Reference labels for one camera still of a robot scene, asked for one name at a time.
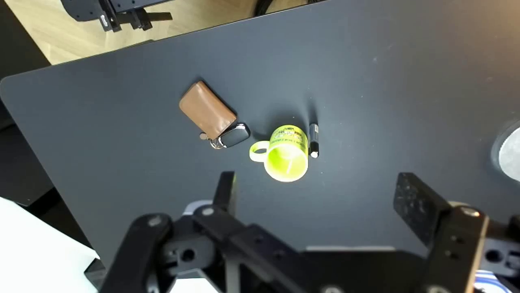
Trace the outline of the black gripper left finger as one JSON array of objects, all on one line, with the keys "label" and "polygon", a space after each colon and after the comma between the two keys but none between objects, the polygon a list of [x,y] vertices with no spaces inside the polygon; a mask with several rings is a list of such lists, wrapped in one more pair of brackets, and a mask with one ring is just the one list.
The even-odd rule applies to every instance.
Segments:
[{"label": "black gripper left finger", "polygon": [[232,170],[224,170],[219,175],[216,190],[214,190],[214,197],[213,197],[213,203],[227,211],[232,213],[234,211],[234,203],[235,203],[235,174]]}]

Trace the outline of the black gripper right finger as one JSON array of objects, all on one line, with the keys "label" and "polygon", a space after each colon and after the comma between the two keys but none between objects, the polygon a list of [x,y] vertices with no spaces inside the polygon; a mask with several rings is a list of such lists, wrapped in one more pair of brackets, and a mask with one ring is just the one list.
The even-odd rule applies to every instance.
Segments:
[{"label": "black gripper right finger", "polygon": [[414,172],[396,177],[393,208],[414,236],[429,245],[437,232],[440,218],[450,205]]}]

